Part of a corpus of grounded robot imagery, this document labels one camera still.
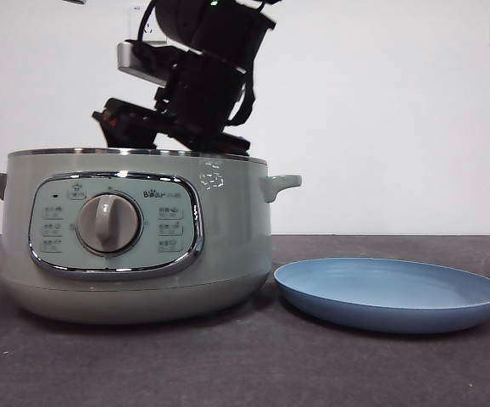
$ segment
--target dark tabletop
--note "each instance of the dark tabletop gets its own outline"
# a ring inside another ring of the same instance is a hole
[[[273,240],[274,269],[384,257],[490,277],[490,237]],[[18,309],[0,282],[0,406],[179,405],[490,406],[490,321],[428,336],[348,329],[293,309],[271,277],[247,302],[216,314],[82,326]]]

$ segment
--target cooker base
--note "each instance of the cooker base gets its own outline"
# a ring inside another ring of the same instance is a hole
[[[83,324],[171,321],[230,307],[258,291],[268,273],[190,287],[157,290],[65,291],[4,278],[15,300],[33,314]]]

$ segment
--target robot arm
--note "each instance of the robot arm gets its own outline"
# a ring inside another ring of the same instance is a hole
[[[224,133],[252,112],[253,62],[275,23],[261,13],[267,0],[250,8],[235,0],[153,0],[136,40],[119,45],[120,70],[162,86],[154,110],[109,99],[100,123],[109,147],[156,148],[165,133],[194,151],[247,155],[250,143]],[[153,47],[142,41],[153,9],[162,31],[189,47]],[[230,119],[244,88],[244,98]]]

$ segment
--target gray knob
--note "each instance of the gray knob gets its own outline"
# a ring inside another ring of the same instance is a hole
[[[114,253],[132,243],[139,225],[139,214],[132,202],[119,195],[103,194],[83,205],[77,232],[92,250]]]

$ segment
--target power socket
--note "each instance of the power socket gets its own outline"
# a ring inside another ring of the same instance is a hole
[[[143,14],[145,13],[145,6],[133,6],[130,9],[130,38],[137,38],[137,30],[142,22]],[[160,30],[159,23],[154,15],[154,11],[149,16],[148,22],[145,24],[145,29],[143,30],[143,41],[165,44],[168,42],[166,35]]]

